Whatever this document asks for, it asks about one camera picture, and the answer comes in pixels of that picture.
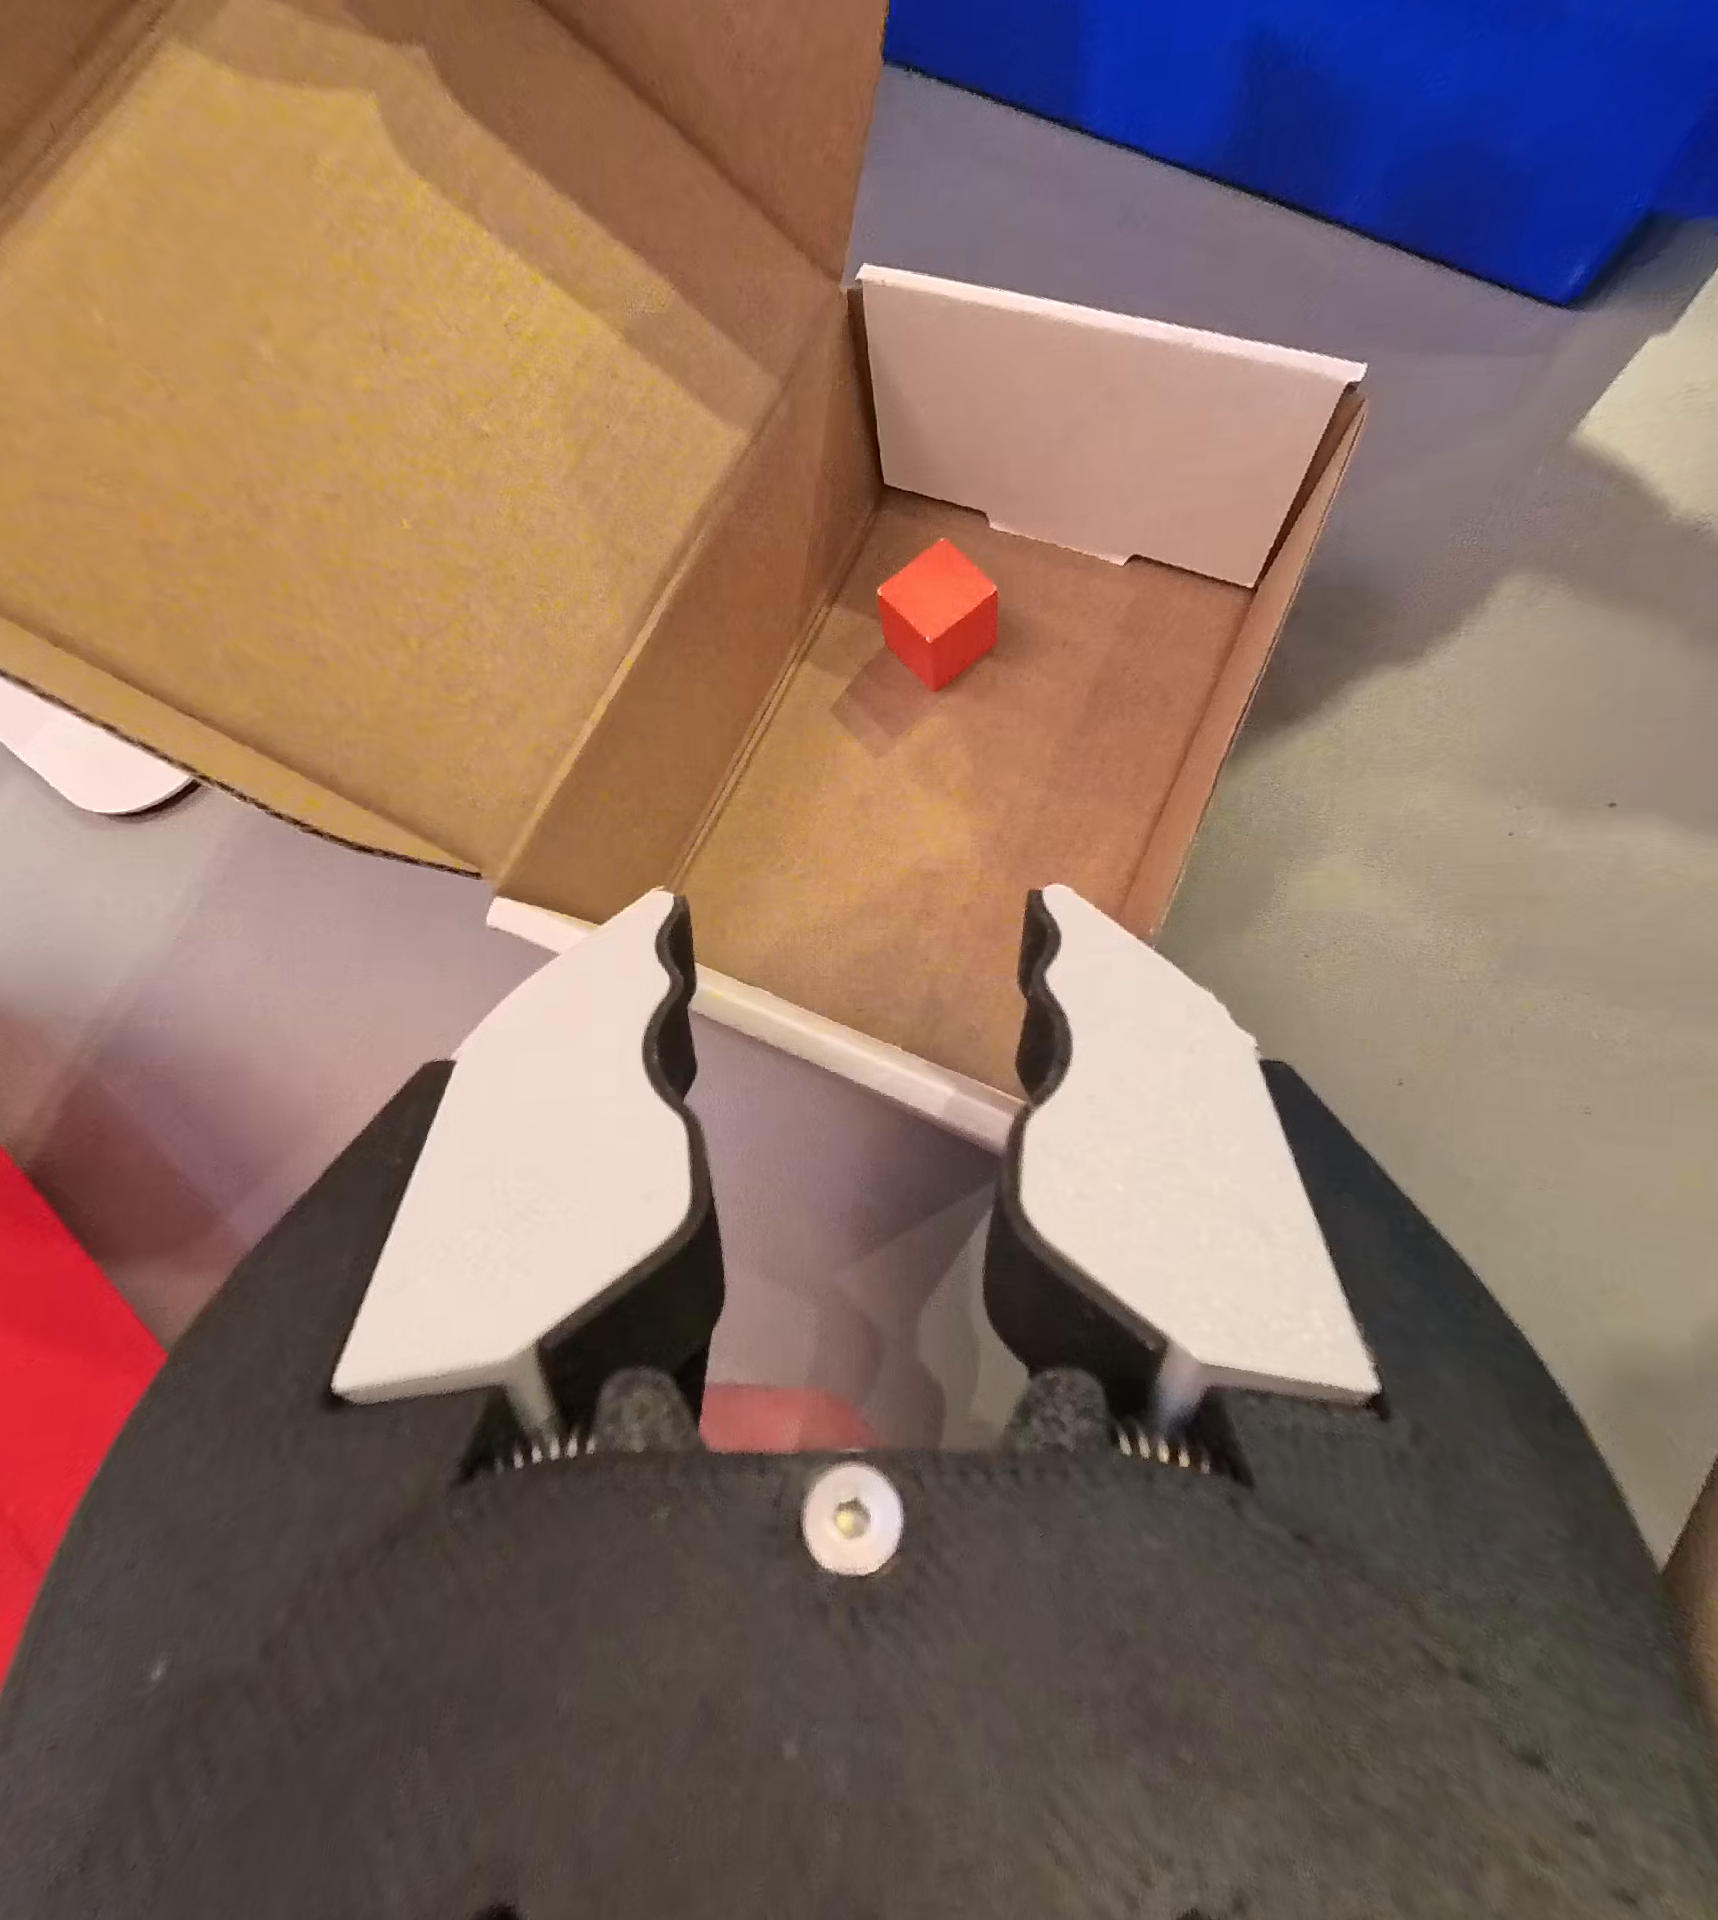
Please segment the cardboard box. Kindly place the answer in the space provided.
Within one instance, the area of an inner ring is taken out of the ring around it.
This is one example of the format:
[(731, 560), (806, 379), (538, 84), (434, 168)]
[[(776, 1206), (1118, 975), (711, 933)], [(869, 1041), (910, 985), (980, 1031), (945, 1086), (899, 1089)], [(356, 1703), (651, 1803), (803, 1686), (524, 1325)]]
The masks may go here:
[[(1021, 909), (1148, 940), (1360, 364), (843, 279), (884, 4), (0, 4), (0, 679), (995, 1142)], [(950, 541), (991, 654), (876, 591)]]

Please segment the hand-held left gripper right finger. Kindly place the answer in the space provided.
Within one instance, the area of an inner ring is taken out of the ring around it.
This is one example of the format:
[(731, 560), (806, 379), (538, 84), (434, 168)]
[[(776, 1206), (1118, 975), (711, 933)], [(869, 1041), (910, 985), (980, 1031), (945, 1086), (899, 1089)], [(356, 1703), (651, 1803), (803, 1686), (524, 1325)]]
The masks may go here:
[(1267, 1089), (1225, 1008), (1068, 884), (1028, 895), (1021, 1093), (990, 1212), (1012, 1439), (1185, 1439), (1216, 1393), (1381, 1395)]

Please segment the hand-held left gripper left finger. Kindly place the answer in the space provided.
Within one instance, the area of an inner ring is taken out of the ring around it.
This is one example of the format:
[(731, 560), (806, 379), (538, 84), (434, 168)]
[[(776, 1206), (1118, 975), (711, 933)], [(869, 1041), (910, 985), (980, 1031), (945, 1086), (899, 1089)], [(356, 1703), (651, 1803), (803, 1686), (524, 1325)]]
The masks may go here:
[(725, 1256), (688, 1098), (686, 903), (649, 890), (458, 1047), (329, 1379), (353, 1407), (495, 1390), (595, 1428), (634, 1379), (697, 1428)]

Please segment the blue plastic bin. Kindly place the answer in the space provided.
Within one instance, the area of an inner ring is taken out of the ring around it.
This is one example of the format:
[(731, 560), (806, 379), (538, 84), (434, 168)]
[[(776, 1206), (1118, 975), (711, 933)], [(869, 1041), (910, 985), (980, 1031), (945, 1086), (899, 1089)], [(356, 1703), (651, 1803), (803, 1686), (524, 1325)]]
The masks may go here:
[(891, 3), (882, 48), (1552, 307), (1718, 226), (1718, 3)]

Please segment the red cube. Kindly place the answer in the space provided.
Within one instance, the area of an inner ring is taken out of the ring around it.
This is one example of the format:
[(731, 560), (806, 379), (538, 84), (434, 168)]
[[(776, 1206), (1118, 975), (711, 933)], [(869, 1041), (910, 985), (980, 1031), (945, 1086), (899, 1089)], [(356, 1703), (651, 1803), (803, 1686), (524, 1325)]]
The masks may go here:
[(950, 541), (929, 543), (884, 580), (876, 613), (886, 649), (931, 694), (998, 645), (998, 586)]

